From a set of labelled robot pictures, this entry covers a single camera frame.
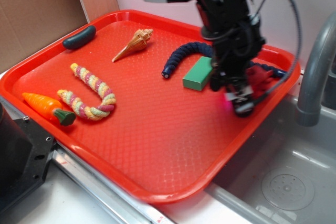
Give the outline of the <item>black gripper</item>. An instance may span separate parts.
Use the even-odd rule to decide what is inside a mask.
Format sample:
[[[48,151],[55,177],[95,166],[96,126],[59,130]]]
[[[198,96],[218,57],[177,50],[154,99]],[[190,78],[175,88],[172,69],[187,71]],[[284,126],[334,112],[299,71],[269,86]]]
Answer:
[[[225,99],[232,104],[234,113],[240,118],[248,117],[254,110],[253,89],[248,85],[245,71],[264,44],[258,16],[240,20],[212,43],[210,89],[217,92],[225,87]]]

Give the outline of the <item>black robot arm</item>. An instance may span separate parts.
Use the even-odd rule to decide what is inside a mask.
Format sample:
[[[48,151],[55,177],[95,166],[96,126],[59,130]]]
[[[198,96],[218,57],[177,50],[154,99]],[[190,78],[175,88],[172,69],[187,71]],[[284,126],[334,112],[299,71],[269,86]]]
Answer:
[[[183,3],[191,0],[144,0],[150,3]],[[253,90],[246,70],[265,44],[260,21],[251,15],[247,0],[195,0],[203,22],[202,37],[212,43],[210,88],[226,90],[226,98],[239,117],[254,110]]]

